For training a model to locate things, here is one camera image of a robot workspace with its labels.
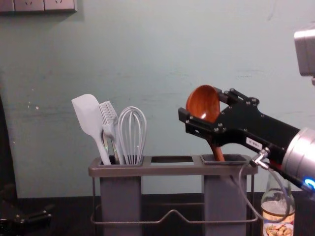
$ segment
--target wooden ladle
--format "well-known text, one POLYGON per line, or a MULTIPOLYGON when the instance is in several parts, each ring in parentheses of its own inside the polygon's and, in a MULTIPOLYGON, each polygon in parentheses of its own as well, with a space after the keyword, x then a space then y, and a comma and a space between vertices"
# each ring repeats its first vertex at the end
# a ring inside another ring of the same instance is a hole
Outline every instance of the wooden ladle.
MULTIPOLYGON (((186 110, 194 117, 215 122, 220 114, 220 100, 217 91, 210 85, 202 85, 196 88, 186 102, 186 110)), ((224 161, 221 148, 207 140, 216 161, 224 161)))

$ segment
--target glass bottle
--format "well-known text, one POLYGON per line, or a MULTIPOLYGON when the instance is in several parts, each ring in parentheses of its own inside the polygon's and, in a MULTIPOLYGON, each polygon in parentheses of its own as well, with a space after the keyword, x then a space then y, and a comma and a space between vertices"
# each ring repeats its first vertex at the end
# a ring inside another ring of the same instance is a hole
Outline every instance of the glass bottle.
MULTIPOLYGON (((291 192, 291 184, 281 175, 276 173, 284 185, 289 198, 291 199, 290 212, 288 217, 281 223, 271 223, 263 221, 261 224, 261 236, 293 236, 295 203, 291 192)), ((280 189, 278 182, 269 173, 267 189, 261 199, 262 216, 268 220, 279 220, 286 212, 286 201, 284 193, 280 189)))

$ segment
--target blue light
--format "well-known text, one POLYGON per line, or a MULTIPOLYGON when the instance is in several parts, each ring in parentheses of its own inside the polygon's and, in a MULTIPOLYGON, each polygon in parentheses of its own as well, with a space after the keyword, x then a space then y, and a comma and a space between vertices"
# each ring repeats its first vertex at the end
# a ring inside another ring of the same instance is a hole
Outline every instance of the blue light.
POLYGON ((305 184, 308 184, 310 187, 312 187, 313 189, 315 189, 315 181, 310 179, 310 178, 307 178, 304 180, 305 184))

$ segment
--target utensil holder compartment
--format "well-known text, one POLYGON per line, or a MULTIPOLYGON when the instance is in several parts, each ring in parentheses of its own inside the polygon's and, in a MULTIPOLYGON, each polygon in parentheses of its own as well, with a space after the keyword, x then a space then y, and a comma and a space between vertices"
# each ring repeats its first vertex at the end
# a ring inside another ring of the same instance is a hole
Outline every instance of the utensil holder compartment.
MULTIPOLYGON (((246 224, 255 222, 257 217, 246 219, 246 203, 231 176, 238 181, 236 178, 238 172, 248 157, 234 154, 224 157, 226 163, 218 164, 212 161, 211 155, 145 156, 143 163, 136 166, 104 166, 101 164, 101 159, 97 158, 89 167, 89 175, 93 179, 94 199, 95 178, 99 178, 102 221, 97 221, 95 218, 95 211, 99 206, 95 206, 94 203, 91 222, 95 226, 103 227, 103 236, 142 236, 142 226, 158 226, 170 215, 176 214, 184 223, 203 225, 204 236, 245 236, 246 224), (182 175, 202 176, 204 202, 200 204, 203 205, 204 218, 187 219, 176 207, 173 207, 160 219, 152 221, 142 219, 141 176, 182 175)), ((243 191, 246 192, 246 176, 251 175, 253 193, 253 177, 256 173, 257 168, 244 168, 243 191)))

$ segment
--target wall outlet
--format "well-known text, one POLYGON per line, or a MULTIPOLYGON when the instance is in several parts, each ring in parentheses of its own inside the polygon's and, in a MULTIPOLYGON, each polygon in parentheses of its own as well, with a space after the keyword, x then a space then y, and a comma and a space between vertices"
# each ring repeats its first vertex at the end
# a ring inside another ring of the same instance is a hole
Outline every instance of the wall outlet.
POLYGON ((44 0, 14 0, 15 11, 44 11, 44 0))
POLYGON ((44 0, 45 10, 76 11, 75 0, 44 0))
POLYGON ((14 11, 13 0, 0 0, 0 12, 14 11))

